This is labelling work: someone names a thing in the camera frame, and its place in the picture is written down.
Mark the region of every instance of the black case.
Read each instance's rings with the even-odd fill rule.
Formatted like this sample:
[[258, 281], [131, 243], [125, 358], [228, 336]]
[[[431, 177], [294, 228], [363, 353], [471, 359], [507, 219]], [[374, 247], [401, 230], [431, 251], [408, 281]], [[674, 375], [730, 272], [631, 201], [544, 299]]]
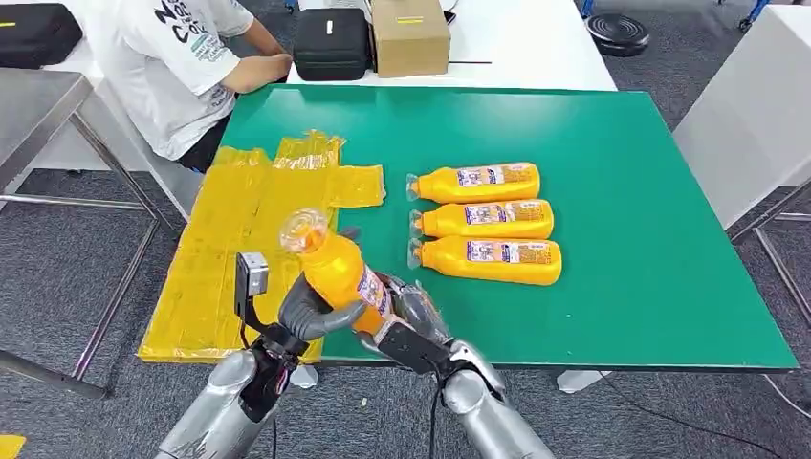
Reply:
[[64, 5], [0, 5], [0, 67], [58, 64], [81, 37], [81, 28]]
[[301, 79], [361, 79], [369, 55], [369, 25], [363, 10], [313, 9], [299, 15], [293, 61]]

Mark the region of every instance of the white t-shirt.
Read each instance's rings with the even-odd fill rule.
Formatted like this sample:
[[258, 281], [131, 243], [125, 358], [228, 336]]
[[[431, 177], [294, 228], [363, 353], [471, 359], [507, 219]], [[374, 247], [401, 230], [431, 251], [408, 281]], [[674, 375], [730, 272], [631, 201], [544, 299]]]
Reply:
[[234, 105], [220, 84], [239, 57], [220, 36], [253, 15], [236, 0], [95, 0], [85, 34], [130, 119], [155, 153], [177, 160]]

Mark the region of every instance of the plastic bottle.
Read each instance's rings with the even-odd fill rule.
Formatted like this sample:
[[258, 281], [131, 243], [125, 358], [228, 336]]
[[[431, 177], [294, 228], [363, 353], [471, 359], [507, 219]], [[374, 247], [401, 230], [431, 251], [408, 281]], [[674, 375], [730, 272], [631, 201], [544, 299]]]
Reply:
[[405, 194], [437, 203], [487, 203], [536, 198], [540, 174], [531, 163], [482, 165], [451, 169], [441, 167], [428, 175], [405, 176]]
[[408, 267], [432, 268], [445, 275], [551, 285], [560, 277], [560, 247], [552, 241], [448, 236], [408, 243]]
[[391, 319], [391, 294], [361, 258], [351, 240], [332, 232], [319, 211], [296, 211], [282, 225], [279, 241], [301, 260], [307, 282], [335, 309], [361, 300], [366, 310], [352, 325], [372, 337]]
[[445, 204], [431, 212], [412, 210], [409, 218], [412, 237], [457, 235], [546, 239], [555, 224], [552, 207], [542, 199]]

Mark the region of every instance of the floor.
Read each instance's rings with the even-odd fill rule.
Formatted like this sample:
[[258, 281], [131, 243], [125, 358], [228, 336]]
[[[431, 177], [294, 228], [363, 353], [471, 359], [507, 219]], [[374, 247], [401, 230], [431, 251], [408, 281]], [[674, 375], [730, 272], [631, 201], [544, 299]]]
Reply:
[[[244, 3], [289, 44], [295, 18], [284, 12], [280, 0]], [[620, 88], [649, 91], [670, 126], [685, 114], [734, 47], [740, 37], [734, 26], [749, 8], [738, 0], [728, 0], [723, 7], [709, 0], [598, 0], [597, 4], [596, 11], [623, 11], [653, 33], [644, 54], [609, 58], [606, 63]], [[139, 180], [170, 211], [157, 186], [147, 177]], [[20, 192], [126, 196], [125, 189], [103, 172], [74, 177], [37, 170]], [[800, 208], [811, 211], [811, 201]], [[179, 221], [176, 214], [173, 218]], [[147, 223], [128, 211], [16, 204], [3, 208], [0, 348], [69, 371]], [[811, 251], [809, 228], [775, 223], [770, 234], [811, 295], [811, 261], [802, 256]], [[114, 387], [113, 397], [88, 401], [0, 372], [0, 432], [28, 437], [20, 457], [154, 455], [211, 369], [143, 363], [135, 357], [173, 244], [163, 234], [156, 237], [90, 367], [89, 380]], [[752, 238], [738, 251], [800, 364], [807, 367], [811, 334], [776, 272]], [[511, 399], [560, 459], [769, 457], [752, 447], [653, 418], [624, 403], [604, 382], [570, 396], [556, 390], [554, 372], [512, 370], [504, 375]], [[811, 425], [758, 375], [616, 373], [612, 378], [645, 406], [759, 442], [784, 458], [811, 455]], [[806, 370], [775, 380], [791, 399], [811, 405], [811, 375]], [[323, 369], [317, 387], [295, 389], [284, 401], [277, 457], [427, 457], [432, 390], [431, 380], [397, 369]], [[250, 457], [271, 457], [272, 444], [267, 429]], [[438, 416], [437, 447], [438, 458], [476, 457], [459, 425], [443, 410]]]

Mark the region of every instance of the green table mat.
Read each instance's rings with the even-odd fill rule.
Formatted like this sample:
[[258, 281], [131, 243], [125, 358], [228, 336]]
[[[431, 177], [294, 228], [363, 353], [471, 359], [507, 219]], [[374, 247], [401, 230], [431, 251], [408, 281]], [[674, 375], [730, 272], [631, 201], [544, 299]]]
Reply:
[[[453, 334], [496, 364], [797, 366], [647, 94], [276, 85], [238, 100], [223, 145], [274, 152], [308, 129], [345, 137], [344, 164], [384, 165], [384, 205], [340, 212], [362, 228], [367, 264], [419, 279]], [[560, 280], [409, 270], [408, 212], [437, 205], [408, 202], [406, 174], [517, 161], [540, 169]], [[322, 357], [377, 360], [348, 331]]]

